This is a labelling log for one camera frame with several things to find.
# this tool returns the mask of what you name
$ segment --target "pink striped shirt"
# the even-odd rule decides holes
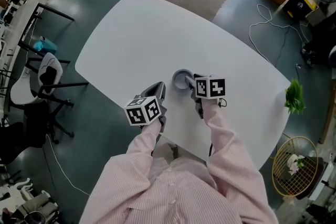
[[[217,101],[202,104],[215,150],[207,166],[185,158],[168,165],[153,158],[161,127],[156,120],[134,138],[126,154],[107,162],[80,224],[277,223],[262,176],[226,127]]]

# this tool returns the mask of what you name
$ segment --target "round wire basket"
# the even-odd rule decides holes
[[[281,146],[274,158],[273,185],[281,195],[295,197],[309,187],[317,168],[315,145],[303,136],[293,137]]]

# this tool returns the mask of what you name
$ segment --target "person's arm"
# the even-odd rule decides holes
[[[207,168],[218,191],[230,201],[243,223],[278,223],[268,205],[262,175],[244,144],[228,129],[217,100],[202,99],[202,107],[215,150]]]
[[[130,143],[126,154],[112,157],[94,187],[80,224],[124,223],[125,211],[150,187],[148,175],[161,123],[145,126]]]

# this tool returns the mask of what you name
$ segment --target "desk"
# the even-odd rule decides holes
[[[11,2],[10,5],[7,7],[7,10],[6,10],[6,13],[4,15],[4,18],[6,17],[6,15],[8,13],[10,13],[10,11],[11,11],[12,8],[15,8],[16,9],[15,11],[17,11],[18,5],[15,5],[13,2]]]
[[[9,72],[12,71],[20,47],[23,47],[25,50],[32,50],[36,54],[43,56],[39,51],[35,50],[31,46],[28,46],[22,41],[27,28],[32,22],[31,20],[34,18],[34,14],[36,11],[46,9],[69,20],[74,20],[70,16],[46,6],[45,3],[46,0],[27,0],[24,5],[19,6],[11,22],[11,26],[14,28],[14,31],[7,31],[5,33],[4,40],[6,42],[6,45],[1,51],[0,70],[7,70]],[[6,76],[4,82],[2,83],[1,89],[2,92],[0,96],[0,114],[1,112],[3,114],[5,102],[4,96],[6,94],[6,88],[8,87],[8,83],[9,76]]]
[[[172,86],[172,75],[182,68],[226,78],[223,113],[261,168],[287,123],[288,110],[276,96],[290,82],[211,22],[164,0],[121,0],[95,28],[76,62],[76,71],[119,106],[164,81],[163,135],[207,159],[210,130],[198,117],[191,92]]]

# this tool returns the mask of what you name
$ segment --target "green plant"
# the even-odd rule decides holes
[[[302,114],[305,106],[305,101],[303,99],[303,89],[299,84],[299,81],[293,79],[290,86],[286,90],[286,103],[285,107],[289,109],[290,113],[297,112]]]

